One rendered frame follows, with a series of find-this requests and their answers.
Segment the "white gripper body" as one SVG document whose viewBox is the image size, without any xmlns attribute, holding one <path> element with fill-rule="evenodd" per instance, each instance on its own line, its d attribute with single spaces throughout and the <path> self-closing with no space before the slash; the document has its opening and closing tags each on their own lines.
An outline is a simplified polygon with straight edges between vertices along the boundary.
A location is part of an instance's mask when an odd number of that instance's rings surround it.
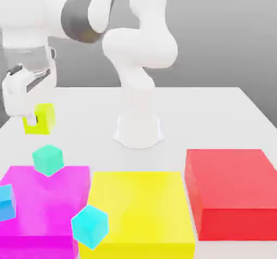
<svg viewBox="0 0 277 259">
<path fill-rule="evenodd" d="M 4 107 L 8 116 L 23 117 L 47 100 L 55 87 L 55 73 L 50 69 L 32 72 L 26 68 L 8 71 L 2 83 Z"/>
</svg>

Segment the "small yellow-green cube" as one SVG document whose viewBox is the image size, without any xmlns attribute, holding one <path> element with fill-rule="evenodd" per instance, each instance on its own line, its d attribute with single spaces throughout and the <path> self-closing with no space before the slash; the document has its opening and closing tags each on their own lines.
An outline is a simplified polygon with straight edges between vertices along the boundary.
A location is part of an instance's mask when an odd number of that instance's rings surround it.
<svg viewBox="0 0 277 259">
<path fill-rule="evenodd" d="M 23 117 L 23 127 L 25 134 L 48 135 L 55 126 L 55 112 L 52 103 L 41 103 L 35 106 L 35 116 L 37 123 L 31 126 L 27 119 Z"/>
</svg>

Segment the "small teal cube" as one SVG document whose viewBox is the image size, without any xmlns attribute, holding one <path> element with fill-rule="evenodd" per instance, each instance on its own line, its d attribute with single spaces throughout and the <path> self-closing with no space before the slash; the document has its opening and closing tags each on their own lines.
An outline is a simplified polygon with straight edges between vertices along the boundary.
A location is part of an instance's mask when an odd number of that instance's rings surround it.
<svg viewBox="0 0 277 259">
<path fill-rule="evenodd" d="M 32 153 L 35 169 L 51 176 L 64 167 L 62 150 L 53 146 L 45 145 Z"/>
</svg>

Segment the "small blue cube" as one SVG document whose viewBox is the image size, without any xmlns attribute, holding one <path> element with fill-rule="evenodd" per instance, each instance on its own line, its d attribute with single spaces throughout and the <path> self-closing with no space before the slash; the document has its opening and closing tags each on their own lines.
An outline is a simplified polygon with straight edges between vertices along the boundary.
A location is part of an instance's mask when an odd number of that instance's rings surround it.
<svg viewBox="0 0 277 259">
<path fill-rule="evenodd" d="M 11 184 L 0 186 L 0 221 L 16 217 L 16 199 Z"/>
</svg>

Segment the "small cyan cube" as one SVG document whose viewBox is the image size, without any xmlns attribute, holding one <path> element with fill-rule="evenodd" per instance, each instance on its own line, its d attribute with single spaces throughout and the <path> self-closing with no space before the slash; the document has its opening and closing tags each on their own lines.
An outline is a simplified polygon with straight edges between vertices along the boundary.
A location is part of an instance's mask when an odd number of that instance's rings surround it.
<svg viewBox="0 0 277 259">
<path fill-rule="evenodd" d="M 108 214 L 92 205 L 86 205 L 71 219 L 73 238 L 94 250 L 109 233 Z"/>
</svg>

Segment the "large magenta box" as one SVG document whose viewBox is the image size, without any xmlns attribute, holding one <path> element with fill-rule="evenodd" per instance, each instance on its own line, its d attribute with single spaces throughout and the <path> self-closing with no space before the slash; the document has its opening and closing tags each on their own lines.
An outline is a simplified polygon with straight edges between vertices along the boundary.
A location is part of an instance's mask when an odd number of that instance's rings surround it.
<svg viewBox="0 0 277 259">
<path fill-rule="evenodd" d="M 77 259 L 71 219 L 87 204 L 88 166 L 65 166 L 47 177 L 32 166 L 10 166 L 16 218 L 0 221 L 0 259 Z"/>
</svg>

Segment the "large yellow box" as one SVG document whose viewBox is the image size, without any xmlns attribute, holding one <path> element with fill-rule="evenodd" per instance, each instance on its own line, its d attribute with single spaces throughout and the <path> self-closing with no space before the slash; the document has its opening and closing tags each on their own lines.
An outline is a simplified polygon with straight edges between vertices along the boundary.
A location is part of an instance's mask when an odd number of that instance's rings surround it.
<svg viewBox="0 0 277 259">
<path fill-rule="evenodd" d="M 95 172 L 88 203 L 108 214 L 109 234 L 81 259 L 194 259 L 181 173 Z"/>
</svg>

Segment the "large red box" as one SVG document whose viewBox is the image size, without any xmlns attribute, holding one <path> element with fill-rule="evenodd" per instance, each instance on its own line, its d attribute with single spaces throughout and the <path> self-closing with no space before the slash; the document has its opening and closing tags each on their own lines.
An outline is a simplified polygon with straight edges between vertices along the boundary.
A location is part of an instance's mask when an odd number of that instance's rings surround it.
<svg viewBox="0 0 277 259">
<path fill-rule="evenodd" d="M 260 149 L 189 149 L 184 179 L 200 241 L 277 241 L 277 170 Z"/>
</svg>

